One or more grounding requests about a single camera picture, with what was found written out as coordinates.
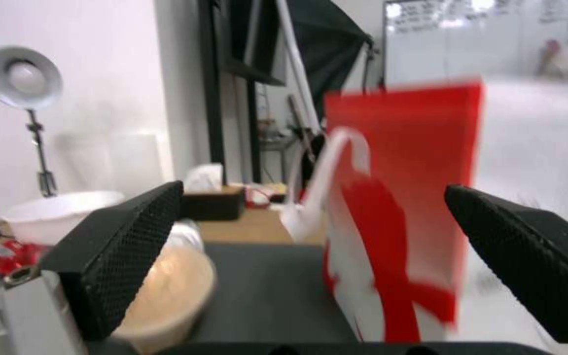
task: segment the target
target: lamp stand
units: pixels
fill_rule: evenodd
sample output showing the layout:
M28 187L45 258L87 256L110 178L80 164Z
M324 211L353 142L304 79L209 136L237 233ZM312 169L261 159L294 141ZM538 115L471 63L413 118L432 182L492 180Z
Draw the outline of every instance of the lamp stand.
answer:
M45 154L43 153L43 140L41 139L41 131L43 130L43 125L36 121L36 116L34 110L27 110L30 115L30 123L27 124L27 128L32 132L32 143L36 145L36 151L38 152L38 161L40 163L41 170L38 172L38 186L41 190L43 197L56 196L56 181L54 180L54 175L51 171L47 170L47 164L45 163Z

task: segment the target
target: desk lamp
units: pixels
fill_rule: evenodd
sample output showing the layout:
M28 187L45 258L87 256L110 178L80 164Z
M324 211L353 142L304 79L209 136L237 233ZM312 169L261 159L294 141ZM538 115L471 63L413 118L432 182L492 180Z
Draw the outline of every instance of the desk lamp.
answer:
M56 196L57 190L54 175L47 170L40 134L43 125L36 120L36 110L51 104L62 90L61 75L45 56L23 47L0 48L0 101L22 108L30 116L26 127L38 152L38 184L43 197Z

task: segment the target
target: white bowl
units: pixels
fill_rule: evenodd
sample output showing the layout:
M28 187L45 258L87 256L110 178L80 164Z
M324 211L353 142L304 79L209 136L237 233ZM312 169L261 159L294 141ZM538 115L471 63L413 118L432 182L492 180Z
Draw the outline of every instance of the white bowl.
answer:
M117 191L86 191L16 205L1 216L23 243L56 245L89 213L124 200Z
M129 341L142 355L182 342L215 283L207 255L194 247L164 247L112 336Z

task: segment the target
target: paper bag handle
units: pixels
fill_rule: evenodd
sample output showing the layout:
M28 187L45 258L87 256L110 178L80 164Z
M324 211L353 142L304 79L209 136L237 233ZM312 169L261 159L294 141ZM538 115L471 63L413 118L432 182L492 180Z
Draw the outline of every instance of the paper bag handle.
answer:
M280 213L280 221L295 242L304 240L318 228L336 164L341 158L345 145L349 142L352 142L352 168L359 173L370 175L369 146L365 137L351 128L334 128L332 133L325 137L325 145L315 164L313 177L311 177L301 205L296 205L293 201L294 182L299 172L299 164L293 165L293 171L288 179L288 193L284 201L284 209Z

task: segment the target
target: whiteboard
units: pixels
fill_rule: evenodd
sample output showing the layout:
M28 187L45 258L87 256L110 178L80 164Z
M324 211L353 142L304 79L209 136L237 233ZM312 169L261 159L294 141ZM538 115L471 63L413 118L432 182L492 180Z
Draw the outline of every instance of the whiteboard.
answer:
M568 0L385 2L385 84L534 76L547 40L568 50Z

